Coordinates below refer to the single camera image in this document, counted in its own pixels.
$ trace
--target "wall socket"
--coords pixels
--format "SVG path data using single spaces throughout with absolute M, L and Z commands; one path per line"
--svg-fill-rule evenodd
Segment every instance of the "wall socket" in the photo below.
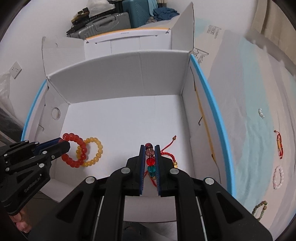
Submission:
M 22 70 L 22 68 L 20 67 L 18 62 L 15 62 L 13 64 L 13 66 L 11 67 L 11 69 L 9 70 L 9 73 L 15 79 L 18 76 L 18 74 L 21 72 L 21 70 Z

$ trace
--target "teal bead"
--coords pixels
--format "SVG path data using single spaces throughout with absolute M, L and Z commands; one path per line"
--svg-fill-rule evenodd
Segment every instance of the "teal bead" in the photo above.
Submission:
M 149 166 L 149 167 L 147 168 L 147 170 L 148 170 L 149 173 L 155 172 L 155 171 L 156 171 L 155 165 L 153 165 L 153 166 Z

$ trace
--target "silver screw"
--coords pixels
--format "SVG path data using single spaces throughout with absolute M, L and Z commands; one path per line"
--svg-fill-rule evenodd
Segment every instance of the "silver screw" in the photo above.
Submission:
M 178 170 L 177 168 L 172 168 L 172 169 L 170 170 L 170 173 L 176 175 L 176 174 L 179 173 L 179 170 Z
M 88 178 L 85 179 L 85 182 L 87 184 L 92 184 L 94 181 L 95 181 L 95 178 L 94 177 L 88 177 Z
M 124 168 L 122 168 L 121 169 L 121 172 L 123 173 L 123 174 L 128 174 L 128 173 L 130 173 L 130 169 L 128 168 L 128 167 L 124 167 Z
M 208 178 L 205 180 L 205 183 L 208 184 L 208 185 L 212 185 L 212 184 L 214 184 L 214 179 L 208 177 Z

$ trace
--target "cardboard box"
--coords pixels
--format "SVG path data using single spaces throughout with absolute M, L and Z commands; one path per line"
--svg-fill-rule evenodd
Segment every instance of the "cardboard box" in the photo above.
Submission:
M 125 166 L 128 158 L 138 155 L 141 144 L 165 147 L 177 135 L 168 151 L 176 157 L 178 167 L 199 179 L 211 176 L 233 194 L 223 120 L 206 78 L 190 55 L 193 5 L 165 31 L 119 33 L 126 33 L 125 37 L 119 38 L 116 32 L 87 39 L 88 43 L 43 39 L 47 79 L 29 112 L 22 138 L 44 142 L 73 132 L 83 139 L 97 137 L 104 153 L 95 165 L 78 169 L 60 158 L 53 161 L 51 180 L 42 191 L 61 201 L 86 177 L 107 177 Z M 147 37 L 151 42 L 142 44 Z M 123 50 L 113 52 L 113 43 Z M 98 49 L 106 50 L 104 56 Z M 76 148 L 71 142 L 69 155 L 73 158 Z M 96 146 L 90 144 L 89 160 L 96 152 Z M 147 177 L 141 197 L 126 197 L 124 220 L 175 221 L 174 207 L 174 198 L 159 197 Z

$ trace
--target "white wall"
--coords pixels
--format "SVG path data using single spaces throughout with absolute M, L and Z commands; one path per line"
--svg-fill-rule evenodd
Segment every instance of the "white wall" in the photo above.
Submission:
M 212 24 L 245 35 L 251 27 L 258 0 L 168 0 L 168 7 L 184 11 L 190 2 L 194 4 L 196 18 L 204 18 Z
M 182 12 L 191 0 L 168 0 L 168 7 Z M 257 0 L 193 0 L 195 16 L 217 26 L 245 34 L 251 25 Z M 16 16 L 0 42 L 0 74 L 17 61 L 19 76 L 11 78 L 10 99 L 16 117 L 25 122 L 34 97 L 45 79 L 42 63 L 43 36 L 64 37 L 73 15 L 87 0 L 31 0 Z

